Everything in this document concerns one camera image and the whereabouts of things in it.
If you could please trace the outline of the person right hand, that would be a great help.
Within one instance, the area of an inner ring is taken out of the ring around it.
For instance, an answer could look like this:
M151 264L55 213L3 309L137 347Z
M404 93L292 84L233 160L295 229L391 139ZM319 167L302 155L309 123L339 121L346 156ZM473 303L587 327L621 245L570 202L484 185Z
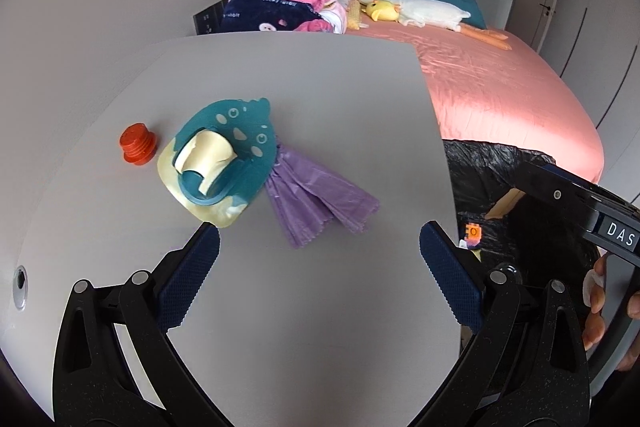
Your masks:
M605 290L602 286L594 284L589 293L589 308L585 328L582 331L582 343L585 350L589 350L600 343L605 333L605 323L601 317L601 311L605 304ZM632 321L639 321L639 293L632 295L628 301L627 314ZM636 337L623 360L617 365L622 372L630 371L639 358L639 337Z

